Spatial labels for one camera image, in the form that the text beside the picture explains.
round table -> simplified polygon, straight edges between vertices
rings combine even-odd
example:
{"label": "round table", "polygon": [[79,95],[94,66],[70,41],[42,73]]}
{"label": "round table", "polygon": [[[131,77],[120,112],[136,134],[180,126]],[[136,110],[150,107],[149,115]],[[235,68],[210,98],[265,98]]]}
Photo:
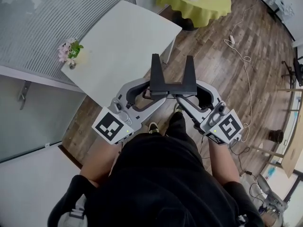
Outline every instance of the round table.
{"label": "round table", "polygon": [[218,19],[231,12],[231,0],[157,0],[157,5],[171,5],[183,18],[192,20],[194,27],[207,26],[210,19]]}

white cable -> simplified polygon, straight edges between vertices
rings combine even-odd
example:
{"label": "white cable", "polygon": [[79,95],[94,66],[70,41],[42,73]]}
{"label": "white cable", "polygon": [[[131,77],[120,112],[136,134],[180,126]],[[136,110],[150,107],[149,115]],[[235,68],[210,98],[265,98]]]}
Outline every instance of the white cable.
{"label": "white cable", "polygon": [[[233,31],[235,30],[235,28],[236,28],[240,23],[243,22],[244,16],[245,16],[245,12],[246,12],[247,10],[250,10],[250,9],[252,9],[253,7],[255,7],[255,6],[257,5],[257,2],[258,2],[258,1],[259,1],[259,0],[256,1],[256,4],[255,4],[254,6],[250,7],[249,9],[244,10],[242,20],[234,26],[234,28],[233,28],[232,31],[231,31],[230,36],[232,36],[232,33],[233,33]],[[250,135],[250,125],[251,125],[251,121],[252,121],[252,105],[251,105],[252,96],[251,96],[251,89],[250,89],[250,79],[249,79],[249,77],[248,77],[248,72],[247,72],[246,63],[245,63],[245,62],[250,62],[250,61],[251,61],[251,58],[250,58],[249,56],[244,56],[244,57],[242,57],[242,55],[239,53],[239,51],[237,51],[237,49],[233,48],[232,46],[230,46],[230,45],[228,44],[228,42],[230,42],[230,43],[232,44],[232,42],[231,42],[230,40],[223,40],[223,41],[224,41],[230,48],[232,48],[233,50],[235,50],[235,51],[239,54],[239,56],[242,58],[242,60],[243,60],[243,62],[244,62],[244,69],[245,69],[245,72],[246,72],[247,81],[248,81],[248,86],[249,86],[249,90],[250,90],[250,123],[249,123],[249,124],[248,124],[248,123],[244,123],[244,125],[243,125],[245,129],[248,128],[248,134],[247,134],[246,139],[245,139],[244,141],[241,139],[241,142],[244,143],[244,142],[247,141],[248,136]]]}

shoe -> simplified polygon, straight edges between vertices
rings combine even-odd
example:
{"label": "shoe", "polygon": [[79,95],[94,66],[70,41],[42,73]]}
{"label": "shoe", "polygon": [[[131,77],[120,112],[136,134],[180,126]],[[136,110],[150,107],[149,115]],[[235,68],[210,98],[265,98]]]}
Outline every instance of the shoe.
{"label": "shoe", "polygon": [[176,103],[175,108],[174,108],[174,113],[176,113],[176,112],[180,112],[183,114],[183,109],[182,109],[181,105],[178,103]]}
{"label": "shoe", "polygon": [[150,126],[148,126],[148,133],[149,134],[159,133],[158,125],[155,122],[151,122]]}

metal handle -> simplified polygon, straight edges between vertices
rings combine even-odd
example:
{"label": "metal handle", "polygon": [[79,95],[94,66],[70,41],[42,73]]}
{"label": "metal handle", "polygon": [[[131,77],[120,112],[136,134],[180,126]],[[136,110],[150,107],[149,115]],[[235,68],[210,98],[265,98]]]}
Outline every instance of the metal handle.
{"label": "metal handle", "polygon": [[31,81],[24,81],[24,85],[19,93],[18,102],[22,101],[20,110],[22,110],[24,108],[25,102],[27,100],[26,99],[27,92],[29,90],[31,83],[32,83]]}

floor plank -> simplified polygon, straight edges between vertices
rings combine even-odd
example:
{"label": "floor plank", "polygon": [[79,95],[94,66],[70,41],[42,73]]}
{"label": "floor plank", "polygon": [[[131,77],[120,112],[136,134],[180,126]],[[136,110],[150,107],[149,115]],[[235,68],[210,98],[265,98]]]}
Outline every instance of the floor plank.
{"label": "floor plank", "polygon": [[[256,4],[257,0],[232,0],[232,13],[218,20],[210,21],[209,25],[196,31],[181,31],[177,36],[170,61],[163,64],[164,77],[167,82],[181,81],[187,55],[195,61],[196,78],[217,88],[222,99],[230,109],[234,108],[242,123],[250,122],[250,95],[247,75],[243,60],[236,51],[229,48],[223,39],[228,39],[235,24],[241,21],[245,9]],[[173,11],[167,8],[162,16],[171,18]],[[270,130],[284,127],[288,117],[285,111],[289,107],[291,94],[277,92],[278,88],[289,87],[281,75],[286,69],[281,61],[289,65],[295,56],[292,40],[282,24],[275,22],[267,13],[267,7],[258,1],[256,6],[245,13],[243,23],[233,31],[236,41],[235,48],[242,55],[251,57],[246,63],[252,94],[252,118],[250,134],[245,143],[233,147],[240,153],[247,146],[258,146],[271,150],[275,144],[267,140]],[[146,122],[158,123],[164,134],[168,120],[173,112],[175,100],[166,103]],[[90,146],[97,137],[91,125],[101,108],[87,97],[72,120],[63,139],[63,146],[81,163],[83,163]],[[191,119],[185,114],[187,133],[196,142],[205,168],[211,172],[207,139],[201,145],[201,135],[193,129]],[[238,156],[233,155],[240,170]],[[241,155],[242,167],[254,174],[260,173],[267,157],[251,149]]]}

